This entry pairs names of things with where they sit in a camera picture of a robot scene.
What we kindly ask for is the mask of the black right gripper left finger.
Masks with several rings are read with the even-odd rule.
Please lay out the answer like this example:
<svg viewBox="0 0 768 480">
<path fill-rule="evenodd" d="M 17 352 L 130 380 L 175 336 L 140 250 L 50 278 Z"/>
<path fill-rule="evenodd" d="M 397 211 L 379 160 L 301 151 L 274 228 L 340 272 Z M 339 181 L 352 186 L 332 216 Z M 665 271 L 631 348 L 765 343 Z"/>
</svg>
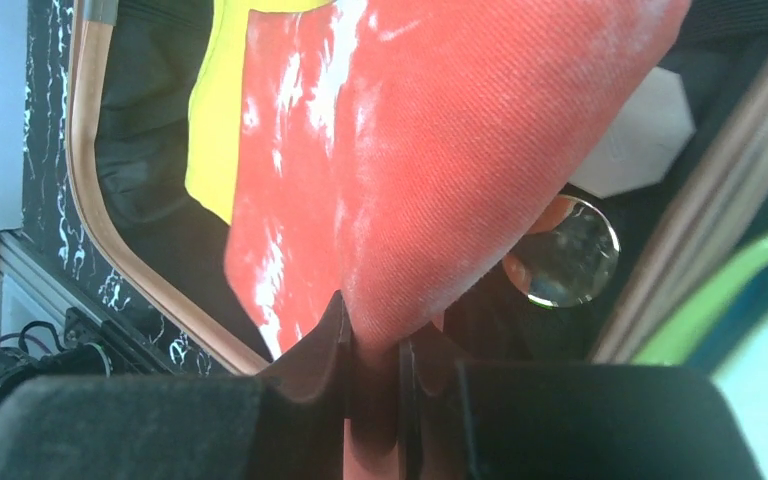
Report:
<svg viewBox="0 0 768 480">
<path fill-rule="evenodd" d="M 0 405 L 0 479 L 338 479 L 340 294 L 253 376 L 44 376 Z"/>
</svg>

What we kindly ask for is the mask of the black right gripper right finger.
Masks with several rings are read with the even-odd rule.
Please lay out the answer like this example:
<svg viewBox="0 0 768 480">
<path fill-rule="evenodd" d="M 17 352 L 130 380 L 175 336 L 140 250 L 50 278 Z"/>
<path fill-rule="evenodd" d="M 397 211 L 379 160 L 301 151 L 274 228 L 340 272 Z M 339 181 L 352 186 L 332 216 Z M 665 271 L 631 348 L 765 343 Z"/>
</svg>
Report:
<svg viewBox="0 0 768 480">
<path fill-rule="evenodd" d="M 475 360 L 433 326 L 399 348 L 408 479 L 758 479 L 724 397 L 680 367 Z"/>
</svg>

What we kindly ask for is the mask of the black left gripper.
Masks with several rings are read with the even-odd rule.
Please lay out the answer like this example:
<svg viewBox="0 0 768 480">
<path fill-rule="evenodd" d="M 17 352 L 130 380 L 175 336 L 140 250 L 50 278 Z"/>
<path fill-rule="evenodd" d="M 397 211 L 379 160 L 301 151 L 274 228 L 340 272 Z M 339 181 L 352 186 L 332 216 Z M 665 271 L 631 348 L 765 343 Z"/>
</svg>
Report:
<svg viewBox="0 0 768 480">
<path fill-rule="evenodd" d="M 20 385 L 41 376 L 109 377 L 115 372 L 113 349 L 100 326 L 76 307 L 65 311 L 64 325 L 35 320 L 8 334 L 15 346 L 0 341 L 0 404 Z"/>
</svg>

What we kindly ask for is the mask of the red snack packet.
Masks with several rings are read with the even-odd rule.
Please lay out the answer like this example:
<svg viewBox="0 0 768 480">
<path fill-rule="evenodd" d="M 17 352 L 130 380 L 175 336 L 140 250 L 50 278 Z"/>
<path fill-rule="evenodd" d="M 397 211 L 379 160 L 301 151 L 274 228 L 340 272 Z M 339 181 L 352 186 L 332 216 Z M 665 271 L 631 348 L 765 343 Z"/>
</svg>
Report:
<svg viewBox="0 0 768 480">
<path fill-rule="evenodd" d="M 347 479 L 394 479 L 397 343 L 536 222 L 675 42 L 685 1 L 335 1 L 250 13 L 225 271 L 273 354 L 335 291 Z"/>
</svg>

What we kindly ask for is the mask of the yellow snack packet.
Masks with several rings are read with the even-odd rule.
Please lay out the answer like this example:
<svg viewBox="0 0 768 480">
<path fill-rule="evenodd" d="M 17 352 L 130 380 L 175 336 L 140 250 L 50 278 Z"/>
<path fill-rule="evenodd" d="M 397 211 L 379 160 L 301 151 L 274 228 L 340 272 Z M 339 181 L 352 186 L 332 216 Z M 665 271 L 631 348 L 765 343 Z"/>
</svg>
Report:
<svg viewBox="0 0 768 480">
<path fill-rule="evenodd" d="M 188 106 L 187 193 L 225 223 L 239 157 L 242 73 L 249 12 L 306 12 L 323 0 L 214 0 L 211 30 Z"/>
</svg>

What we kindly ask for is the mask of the green plastic tray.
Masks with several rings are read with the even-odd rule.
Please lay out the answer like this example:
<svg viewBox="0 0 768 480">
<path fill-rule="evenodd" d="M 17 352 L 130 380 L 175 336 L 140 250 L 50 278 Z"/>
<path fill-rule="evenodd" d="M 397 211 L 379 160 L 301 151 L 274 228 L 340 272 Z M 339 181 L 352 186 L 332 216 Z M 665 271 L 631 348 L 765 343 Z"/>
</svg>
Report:
<svg viewBox="0 0 768 480">
<path fill-rule="evenodd" d="M 684 363 L 738 294 L 768 267 L 768 233 L 734 254 L 683 301 L 632 357 L 632 365 Z"/>
</svg>

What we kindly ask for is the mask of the pink hard-shell suitcase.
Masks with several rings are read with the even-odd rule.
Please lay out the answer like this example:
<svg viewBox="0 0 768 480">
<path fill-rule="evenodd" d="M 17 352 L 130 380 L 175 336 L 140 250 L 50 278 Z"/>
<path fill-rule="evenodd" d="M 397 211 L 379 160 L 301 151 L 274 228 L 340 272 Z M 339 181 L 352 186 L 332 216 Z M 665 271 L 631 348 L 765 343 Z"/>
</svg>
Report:
<svg viewBox="0 0 768 480">
<path fill-rule="evenodd" d="M 273 354 L 226 275 L 231 221 L 187 193 L 188 106 L 212 2 L 76 3 L 69 177 L 110 264 L 225 367 L 249 375 L 309 334 L 342 293 Z M 602 292 L 575 307 L 536 305 L 503 271 L 505 254 L 426 325 L 476 358 L 623 360 L 730 250 L 768 190 L 768 153 L 749 156 L 768 110 L 768 1 L 685 2 L 676 40 L 653 69 L 681 77 L 695 134 L 655 185 L 607 198 L 571 185 L 591 150 L 556 194 L 592 203 L 618 235 L 619 262 Z"/>
</svg>

